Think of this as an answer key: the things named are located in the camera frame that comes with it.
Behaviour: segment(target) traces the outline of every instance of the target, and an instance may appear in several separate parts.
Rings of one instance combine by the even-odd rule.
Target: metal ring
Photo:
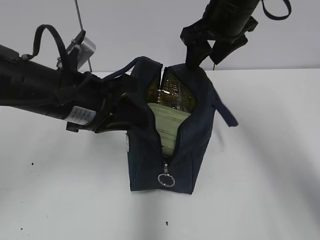
[[[168,184],[162,182],[162,181],[160,180],[160,177],[162,177],[162,176],[171,178],[172,184],[171,184],[171,185],[168,185]],[[164,173],[159,174],[159,176],[158,176],[158,181],[159,181],[159,183],[160,183],[162,186],[164,186],[164,187],[166,187],[166,188],[172,188],[172,187],[176,184],[175,178],[174,178],[173,176],[171,176],[170,174],[164,174]]]

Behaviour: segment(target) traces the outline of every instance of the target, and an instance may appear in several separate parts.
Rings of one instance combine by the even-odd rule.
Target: robotic arm
[[[260,0],[211,0],[201,20],[185,27],[181,39],[187,46],[186,66],[194,70],[208,56],[219,64],[234,50],[245,45],[246,32],[258,22],[251,16]],[[283,0],[291,13],[288,0]],[[263,4],[268,17],[271,15]],[[42,33],[52,34],[60,58],[57,70],[31,59],[39,53]],[[82,30],[66,49],[58,32],[50,25],[41,25],[35,33],[33,53],[19,53],[0,45],[0,106],[46,115],[67,121],[73,132],[89,130],[95,133],[127,130],[130,126],[146,125],[146,115],[130,98],[137,91],[137,80],[125,74],[140,59],[125,68],[99,78],[78,69],[95,51],[95,45]],[[215,40],[213,48],[208,40]]]
[[[289,0],[283,0],[288,15],[274,16],[269,13],[262,1],[263,11],[272,20],[284,20],[291,14]],[[186,65],[197,68],[210,56],[218,65],[229,54],[247,44],[246,32],[252,32],[258,22],[251,16],[260,0],[211,0],[202,19],[185,27],[181,39],[187,46]],[[215,41],[211,48],[208,40]]]

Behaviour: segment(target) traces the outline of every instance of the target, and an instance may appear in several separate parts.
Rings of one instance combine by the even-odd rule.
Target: fabric strap
[[[265,6],[265,1],[264,0],[261,0],[262,2],[262,7],[263,7],[263,11],[264,11],[264,14],[272,19],[272,20],[277,20],[277,21],[280,21],[280,20],[285,20],[287,19],[290,15],[291,15],[291,12],[292,12],[292,7],[291,7],[291,3],[289,0],[283,0],[284,4],[286,5],[286,7],[288,8],[288,14],[285,15],[285,16],[275,16],[275,15],[272,15],[267,9],[266,9],[266,6]]]

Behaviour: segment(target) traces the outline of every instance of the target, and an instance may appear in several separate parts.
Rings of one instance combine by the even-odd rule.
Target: metal bracket
[[[86,36],[86,31],[81,30],[80,33],[71,41],[66,48],[68,56],[72,56],[74,51],[77,51],[76,69],[79,70],[96,51],[96,45]],[[61,68],[61,60],[58,58],[57,68]]]

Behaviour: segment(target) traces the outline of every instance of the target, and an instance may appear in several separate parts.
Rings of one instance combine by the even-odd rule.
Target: bag strap
[[[266,9],[266,6],[265,6],[265,1],[264,0],[261,0],[262,2],[262,7],[263,7],[263,11],[264,11],[264,14],[272,19],[272,20],[277,20],[277,21],[281,21],[281,20],[285,20],[287,19],[290,15],[291,15],[291,12],[292,12],[292,7],[291,7],[291,3],[289,0],[283,0],[284,4],[286,5],[286,8],[288,9],[288,14],[285,15],[285,16],[275,16],[275,15],[272,15],[267,9]]]
[[[226,122],[228,127],[236,127],[239,125],[236,118],[230,112],[230,110],[221,101],[218,93],[214,91],[214,96],[212,98],[212,106],[219,112],[223,120]]]

